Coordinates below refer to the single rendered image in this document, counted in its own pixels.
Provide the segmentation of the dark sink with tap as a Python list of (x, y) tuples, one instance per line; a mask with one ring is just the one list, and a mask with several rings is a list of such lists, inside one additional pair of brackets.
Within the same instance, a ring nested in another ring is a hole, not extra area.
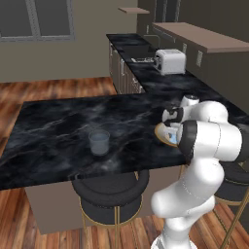
[(137, 34), (125, 34), (121, 38), (121, 55), (124, 59), (154, 59), (156, 48)]

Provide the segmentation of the dark base cupboard run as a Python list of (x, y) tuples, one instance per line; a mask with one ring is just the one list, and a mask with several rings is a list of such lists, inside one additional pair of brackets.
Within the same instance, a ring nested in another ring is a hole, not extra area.
[(143, 87), (133, 75), (112, 42), (109, 42), (109, 72), (117, 94), (144, 92)]

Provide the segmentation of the beige island base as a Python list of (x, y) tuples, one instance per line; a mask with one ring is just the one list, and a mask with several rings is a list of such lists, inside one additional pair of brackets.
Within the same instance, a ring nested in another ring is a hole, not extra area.
[[(150, 170), (138, 218), (153, 215), (151, 197), (179, 178), (181, 166)], [(78, 195), (70, 181), (25, 188), (40, 234), (76, 230), (83, 226)]]

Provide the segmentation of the tan ice bowl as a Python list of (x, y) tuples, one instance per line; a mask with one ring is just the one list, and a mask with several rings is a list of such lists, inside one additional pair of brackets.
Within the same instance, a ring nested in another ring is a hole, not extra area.
[(178, 127), (171, 127), (171, 126), (166, 126), (164, 123), (159, 123), (156, 125), (155, 127), (155, 135), (158, 138), (159, 141), (161, 141), (162, 143), (168, 145), (168, 146), (172, 146), (172, 147), (176, 147), (176, 144), (172, 144), (168, 141), (168, 133), (177, 133)]

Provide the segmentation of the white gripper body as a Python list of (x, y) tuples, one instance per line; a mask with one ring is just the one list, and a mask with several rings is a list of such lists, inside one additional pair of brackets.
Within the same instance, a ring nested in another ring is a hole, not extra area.
[(176, 127), (178, 123), (175, 121), (177, 118), (176, 109), (165, 109), (162, 113), (161, 120), (166, 126)]

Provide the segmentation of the brown raised counter wall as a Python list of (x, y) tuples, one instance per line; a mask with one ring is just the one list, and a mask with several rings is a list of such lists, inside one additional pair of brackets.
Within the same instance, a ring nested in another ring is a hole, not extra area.
[(187, 70), (249, 115), (249, 43), (186, 22), (154, 22), (153, 28), (174, 38), (179, 50), (187, 44)]

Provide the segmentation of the grey framed window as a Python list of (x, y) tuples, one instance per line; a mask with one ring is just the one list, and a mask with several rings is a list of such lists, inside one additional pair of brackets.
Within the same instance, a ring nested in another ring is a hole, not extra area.
[(0, 42), (74, 39), (72, 0), (0, 0)]

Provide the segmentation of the clear glass of water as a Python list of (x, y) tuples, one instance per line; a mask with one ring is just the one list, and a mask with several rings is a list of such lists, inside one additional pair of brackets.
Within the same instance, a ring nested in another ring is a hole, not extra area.
[(103, 129), (96, 129), (89, 134), (91, 152), (96, 156), (103, 156), (109, 151), (110, 134)]

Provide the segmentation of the white toaster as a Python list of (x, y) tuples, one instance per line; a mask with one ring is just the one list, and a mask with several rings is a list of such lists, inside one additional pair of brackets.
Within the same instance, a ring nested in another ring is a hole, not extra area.
[(186, 55), (176, 49), (157, 50), (154, 57), (155, 68), (164, 75), (184, 74)]

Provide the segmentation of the black stool with gold legs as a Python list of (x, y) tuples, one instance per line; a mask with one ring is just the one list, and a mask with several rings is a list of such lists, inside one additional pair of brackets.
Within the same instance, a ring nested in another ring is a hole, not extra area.
[(130, 223), (140, 212), (142, 194), (149, 183), (148, 170), (78, 179), (72, 182), (86, 220), (115, 229), (115, 249), (119, 249), (120, 226)]
[(225, 249), (230, 244), (230, 237), (236, 223), (238, 222), (245, 206), (249, 202), (249, 171), (242, 167), (242, 162), (221, 162), (225, 177), (222, 185), (215, 194), (217, 203), (224, 203), (230, 206), (237, 206), (237, 212), (227, 229), (223, 220), (216, 210), (214, 214), (222, 225), (226, 235), (220, 249)]

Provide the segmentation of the brown wall shelf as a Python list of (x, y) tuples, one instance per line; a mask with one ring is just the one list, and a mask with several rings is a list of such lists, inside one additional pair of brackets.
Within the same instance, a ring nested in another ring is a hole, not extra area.
[(147, 15), (150, 13), (149, 11), (138, 7), (133, 7), (133, 8), (119, 7), (118, 10), (126, 14), (135, 14), (135, 15)]

